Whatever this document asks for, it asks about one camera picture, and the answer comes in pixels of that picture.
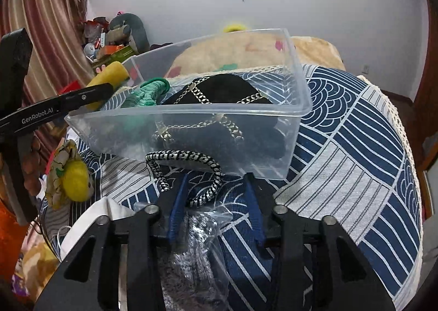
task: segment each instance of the lace trim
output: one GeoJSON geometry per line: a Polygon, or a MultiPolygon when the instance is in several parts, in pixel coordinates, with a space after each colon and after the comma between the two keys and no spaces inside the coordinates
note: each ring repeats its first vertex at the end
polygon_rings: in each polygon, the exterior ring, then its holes
{"type": "MultiPolygon", "coordinates": [[[[400,119],[399,116],[399,111],[397,110],[397,107],[393,105],[393,103],[389,100],[389,98],[382,93],[382,91],[380,90],[379,87],[377,87],[376,85],[373,85],[370,81],[368,81],[364,76],[360,75],[358,76],[358,79],[362,80],[363,82],[365,82],[367,85],[371,86],[373,89],[375,89],[377,92],[379,92],[380,96],[384,99],[388,110],[389,110],[389,114],[391,116],[391,119],[393,120],[393,128],[395,129],[395,131],[397,132],[398,136],[400,137],[400,140],[402,141],[403,144],[403,148],[405,148],[409,162],[411,164],[412,167],[412,174],[413,174],[413,179],[415,182],[415,189],[417,190],[417,198],[418,198],[418,202],[420,204],[420,218],[423,218],[423,205],[421,204],[421,192],[420,192],[420,182],[418,181],[418,176],[417,176],[417,170],[415,169],[415,162],[413,159],[413,155],[412,155],[412,149],[409,145],[409,141],[408,138],[406,136],[406,131],[405,128],[403,126],[403,123],[400,119]]],[[[421,237],[421,241],[423,240],[423,224],[420,224],[420,237],[421,237]]]]}

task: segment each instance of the curtain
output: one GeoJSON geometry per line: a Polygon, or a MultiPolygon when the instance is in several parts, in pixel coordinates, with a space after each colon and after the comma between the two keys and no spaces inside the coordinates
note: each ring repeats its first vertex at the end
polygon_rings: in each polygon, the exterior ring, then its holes
{"type": "MultiPolygon", "coordinates": [[[[75,80],[85,86],[93,78],[81,46],[85,12],[86,0],[2,0],[0,34],[25,27],[33,43],[24,106],[55,96],[75,80]]],[[[57,146],[52,126],[37,132],[45,160],[57,146]]]]}

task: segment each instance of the black bag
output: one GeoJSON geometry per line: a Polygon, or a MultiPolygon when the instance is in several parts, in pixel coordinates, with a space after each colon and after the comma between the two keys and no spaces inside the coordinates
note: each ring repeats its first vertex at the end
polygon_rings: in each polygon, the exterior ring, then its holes
{"type": "MultiPolygon", "coordinates": [[[[233,74],[217,74],[194,79],[162,104],[272,104],[250,83],[233,74]]],[[[277,117],[263,116],[263,126],[259,126],[260,116],[254,115],[171,115],[165,118],[163,126],[155,133],[161,140],[163,149],[203,151],[220,160],[223,154],[240,156],[271,156],[280,159],[284,155],[284,136],[277,129],[277,117]]]]}

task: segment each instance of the wall outlet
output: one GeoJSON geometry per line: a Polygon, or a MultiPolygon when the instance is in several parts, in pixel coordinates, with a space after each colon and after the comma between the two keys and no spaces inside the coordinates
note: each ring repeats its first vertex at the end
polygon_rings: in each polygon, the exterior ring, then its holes
{"type": "Polygon", "coordinates": [[[370,65],[364,65],[362,66],[362,74],[367,75],[370,73],[370,65]]]}

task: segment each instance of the bed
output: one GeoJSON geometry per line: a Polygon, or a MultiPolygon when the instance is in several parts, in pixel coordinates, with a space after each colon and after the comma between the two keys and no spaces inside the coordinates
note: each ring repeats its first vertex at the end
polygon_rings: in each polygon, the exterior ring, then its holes
{"type": "MultiPolygon", "coordinates": [[[[277,203],[301,216],[334,215],[368,258],[396,309],[402,310],[418,287],[423,232],[412,153],[397,111],[378,87],[343,71],[333,45],[307,37],[293,42],[306,63],[303,73],[313,109],[301,121],[286,179],[268,183],[277,189],[277,203]]],[[[182,62],[177,58],[169,71],[182,62]]],[[[117,94],[103,109],[117,109],[129,93],[117,94]]],[[[69,136],[94,174],[95,195],[57,211],[46,207],[44,225],[56,253],[59,228],[71,226],[103,196],[132,208],[135,202],[153,202],[158,195],[144,162],[96,155],[79,137],[71,132],[69,136]]],[[[167,175],[178,171],[171,168],[167,175]]],[[[208,173],[191,174],[191,187],[212,178],[208,173]]],[[[257,311],[264,309],[273,255],[256,246],[241,181],[226,176],[218,196],[234,216],[220,234],[223,267],[230,276],[227,303],[230,309],[257,311]]],[[[311,273],[308,276],[305,303],[310,309],[311,273]]]]}

